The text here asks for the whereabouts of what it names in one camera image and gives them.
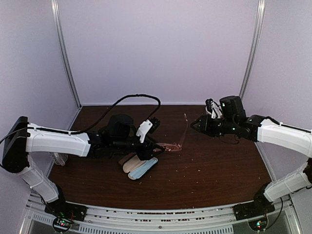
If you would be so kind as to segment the blue cleaning cloth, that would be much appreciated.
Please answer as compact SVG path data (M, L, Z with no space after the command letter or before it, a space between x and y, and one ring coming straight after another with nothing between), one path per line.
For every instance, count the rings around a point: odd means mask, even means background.
M140 179L146 172L148 172L152 167L158 163L158 159L153 157L150 160L145 161L143 164L136 166L133 170L128 173L128 178L130 180Z

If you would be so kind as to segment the black glasses case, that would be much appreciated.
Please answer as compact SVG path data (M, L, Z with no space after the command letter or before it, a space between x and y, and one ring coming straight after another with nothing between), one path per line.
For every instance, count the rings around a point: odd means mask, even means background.
M153 157L149 160L140 160L137 155L130 154L123 157L118 165L130 180L138 180L158 163L158 159Z

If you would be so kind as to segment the tan glasses case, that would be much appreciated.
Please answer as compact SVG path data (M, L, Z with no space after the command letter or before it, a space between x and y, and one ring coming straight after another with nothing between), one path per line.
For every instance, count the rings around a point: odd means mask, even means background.
M124 164L127 163L129 160L131 160L131 157L124 157L121 160L118 161L118 165L123 168Z

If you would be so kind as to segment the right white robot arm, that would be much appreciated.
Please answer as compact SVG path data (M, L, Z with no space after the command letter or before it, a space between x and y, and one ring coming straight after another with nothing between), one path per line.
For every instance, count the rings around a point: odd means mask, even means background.
M210 137L234 135L253 142L270 143L308 157L301 167L285 177L263 186L254 196L250 211L262 214L275 200L312 186L312 132L278 122L270 116L248 117L239 96L227 96L216 103L205 101L205 113L191 128Z

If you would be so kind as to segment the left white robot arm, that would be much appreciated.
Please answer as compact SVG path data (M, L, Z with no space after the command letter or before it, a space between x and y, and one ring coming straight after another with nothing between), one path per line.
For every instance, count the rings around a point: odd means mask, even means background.
M139 160L152 161L165 151L149 133L160 125L157 118L143 121L138 128L129 115L112 115L107 126L96 132L82 133L49 129L19 117L4 142L2 168L17 174L35 190L46 207L59 216L70 212L60 186L51 182L29 155L31 152L48 152L55 155L101 158L134 153Z

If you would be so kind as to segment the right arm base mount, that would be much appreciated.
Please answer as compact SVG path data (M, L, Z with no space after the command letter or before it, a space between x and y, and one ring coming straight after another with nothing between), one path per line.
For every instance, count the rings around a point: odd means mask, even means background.
M284 202L280 198L281 208L276 219L269 224L268 213L275 211L273 202L270 202L264 196L265 188L268 183L264 184L254 195L253 201L247 203L238 203L233 206L233 212L237 221L263 216L262 218L249 221L249 227L257 233L265 232L270 229L279 219L283 211Z

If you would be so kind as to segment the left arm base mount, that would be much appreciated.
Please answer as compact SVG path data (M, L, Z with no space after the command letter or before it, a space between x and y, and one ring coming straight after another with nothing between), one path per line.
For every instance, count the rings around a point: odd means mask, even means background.
M45 205L45 212L53 215L52 228L58 234L63 234L74 225L74 221L84 221L87 207L69 203L65 200L60 186L56 185L58 199L53 202L46 202L41 197L41 202Z

